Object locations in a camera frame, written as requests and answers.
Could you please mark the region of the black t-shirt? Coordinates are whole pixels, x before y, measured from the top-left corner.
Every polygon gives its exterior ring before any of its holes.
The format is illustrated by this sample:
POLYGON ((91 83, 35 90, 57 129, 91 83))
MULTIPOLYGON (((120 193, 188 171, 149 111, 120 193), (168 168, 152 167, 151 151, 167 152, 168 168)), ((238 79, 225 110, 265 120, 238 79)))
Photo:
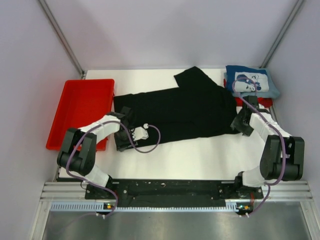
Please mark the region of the black t-shirt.
POLYGON ((139 146, 239 133, 231 128, 237 103, 227 89, 196 66, 174 78, 176 88, 114 97, 117 113, 124 107, 132 110, 133 128, 143 124, 157 127, 149 131, 148 139, 138 142, 139 146))

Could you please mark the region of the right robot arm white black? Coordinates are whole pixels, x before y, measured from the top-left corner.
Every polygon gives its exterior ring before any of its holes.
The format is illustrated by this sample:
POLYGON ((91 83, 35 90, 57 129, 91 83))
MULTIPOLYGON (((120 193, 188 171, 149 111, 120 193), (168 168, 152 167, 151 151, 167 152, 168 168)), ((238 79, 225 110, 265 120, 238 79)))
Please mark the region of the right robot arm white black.
POLYGON ((242 99, 242 109, 230 126, 246 137, 256 132, 264 141, 259 165, 239 172, 234 179, 233 192, 237 197, 245 198, 253 188, 265 184, 274 186, 280 181, 301 180, 305 141, 283 130, 268 110, 260 108, 256 96, 242 99))

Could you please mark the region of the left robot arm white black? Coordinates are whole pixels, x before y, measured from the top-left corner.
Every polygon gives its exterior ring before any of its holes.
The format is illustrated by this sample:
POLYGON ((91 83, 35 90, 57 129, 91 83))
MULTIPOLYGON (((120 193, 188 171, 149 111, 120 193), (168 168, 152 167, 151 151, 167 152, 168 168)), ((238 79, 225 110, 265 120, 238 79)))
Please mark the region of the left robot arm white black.
POLYGON ((57 164, 69 173, 96 186, 102 198, 109 198, 114 191, 113 179, 95 164, 97 143, 114 134, 116 150, 123 152, 138 145, 133 138, 134 112, 123 107, 119 113, 109 112, 101 119, 81 128, 69 128, 64 136, 57 164))

